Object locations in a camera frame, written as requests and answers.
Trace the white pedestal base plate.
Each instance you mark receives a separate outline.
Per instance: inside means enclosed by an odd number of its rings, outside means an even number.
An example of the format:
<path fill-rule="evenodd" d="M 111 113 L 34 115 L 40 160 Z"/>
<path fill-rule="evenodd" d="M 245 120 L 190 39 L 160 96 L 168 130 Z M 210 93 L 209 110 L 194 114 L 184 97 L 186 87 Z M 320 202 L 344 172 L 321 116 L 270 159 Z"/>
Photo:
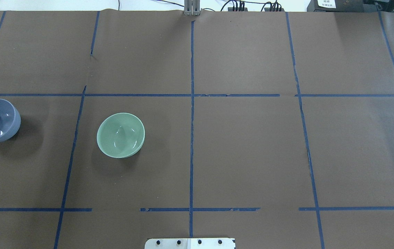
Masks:
<path fill-rule="evenodd" d="M 145 249 L 235 249 L 234 238 L 152 238 Z"/>

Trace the grey aluminium frame post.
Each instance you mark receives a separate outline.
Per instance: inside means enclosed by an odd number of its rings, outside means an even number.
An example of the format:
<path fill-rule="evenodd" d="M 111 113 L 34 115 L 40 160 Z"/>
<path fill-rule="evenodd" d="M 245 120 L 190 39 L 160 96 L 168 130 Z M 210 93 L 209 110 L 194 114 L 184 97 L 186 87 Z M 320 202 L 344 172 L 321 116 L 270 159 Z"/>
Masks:
<path fill-rule="evenodd" d="M 199 16 L 201 11 L 200 0 L 184 0 L 185 16 Z"/>

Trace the green bowl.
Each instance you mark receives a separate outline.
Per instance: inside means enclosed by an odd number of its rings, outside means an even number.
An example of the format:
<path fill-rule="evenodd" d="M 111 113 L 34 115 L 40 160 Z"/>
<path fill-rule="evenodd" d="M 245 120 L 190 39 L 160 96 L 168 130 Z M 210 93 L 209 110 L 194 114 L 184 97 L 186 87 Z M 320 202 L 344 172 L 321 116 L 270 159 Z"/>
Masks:
<path fill-rule="evenodd" d="M 146 137 L 145 126 L 137 116 L 120 112 L 106 118 L 96 134 L 97 145 L 111 158 L 128 158 L 140 151 Z"/>

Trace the black equipment box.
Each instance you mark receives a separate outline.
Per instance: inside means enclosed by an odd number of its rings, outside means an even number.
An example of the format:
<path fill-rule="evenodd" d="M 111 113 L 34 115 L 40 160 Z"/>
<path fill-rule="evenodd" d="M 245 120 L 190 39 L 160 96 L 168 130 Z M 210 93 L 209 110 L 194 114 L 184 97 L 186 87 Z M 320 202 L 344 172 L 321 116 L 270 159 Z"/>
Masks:
<path fill-rule="evenodd" d="M 366 4 L 363 0 L 311 0 L 306 8 L 307 12 L 377 12 L 373 4 Z"/>

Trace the black USB hub left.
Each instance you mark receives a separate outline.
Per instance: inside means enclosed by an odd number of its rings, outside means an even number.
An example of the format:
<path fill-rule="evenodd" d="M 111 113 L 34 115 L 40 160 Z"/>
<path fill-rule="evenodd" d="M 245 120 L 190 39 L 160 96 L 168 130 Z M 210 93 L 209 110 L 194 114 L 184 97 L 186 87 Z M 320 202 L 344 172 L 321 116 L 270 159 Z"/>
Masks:
<path fill-rule="evenodd" d="M 231 12 L 244 12 L 244 11 L 247 11 L 245 4 L 246 4 L 245 1 L 229 0 L 229 1 L 226 1 L 224 6 L 222 7 L 222 10 L 226 8 L 227 11 L 231 11 Z"/>

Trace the black usb hub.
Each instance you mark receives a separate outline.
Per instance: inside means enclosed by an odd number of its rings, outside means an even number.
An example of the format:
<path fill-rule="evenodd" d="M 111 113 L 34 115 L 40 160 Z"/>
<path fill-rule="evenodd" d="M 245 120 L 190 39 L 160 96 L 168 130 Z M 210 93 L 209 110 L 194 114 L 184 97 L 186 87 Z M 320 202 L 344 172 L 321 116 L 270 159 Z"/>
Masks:
<path fill-rule="evenodd" d="M 247 11 L 245 4 L 246 4 L 245 1 L 229 0 L 229 1 L 226 1 L 224 6 L 222 7 L 222 10 L 226 8 L 227 11 L 231 11 L 231 12 L 244 12 L 244 11 Z"/>
<path fill-rule="evenodd" d="M 284 8 L 281 6 L 281 4 L 275 0 L 274 2 L 266 2 L 262 5 L 261 11 L 264 12 L 284 12 Z"/>

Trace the black USB hub right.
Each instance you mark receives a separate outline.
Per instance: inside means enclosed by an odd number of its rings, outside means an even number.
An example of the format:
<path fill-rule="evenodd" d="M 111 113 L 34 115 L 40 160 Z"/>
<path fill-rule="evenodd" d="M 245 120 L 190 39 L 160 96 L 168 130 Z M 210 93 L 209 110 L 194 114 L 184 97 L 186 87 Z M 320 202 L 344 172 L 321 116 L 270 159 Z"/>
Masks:
<path fill-rule="evenodd" d="M 262 5 L 261 11 L 264 12 L 284 12 L 284 8 L 281 6 L 281 4 L 275 0 L 274 2 L 266 2 Z"/>

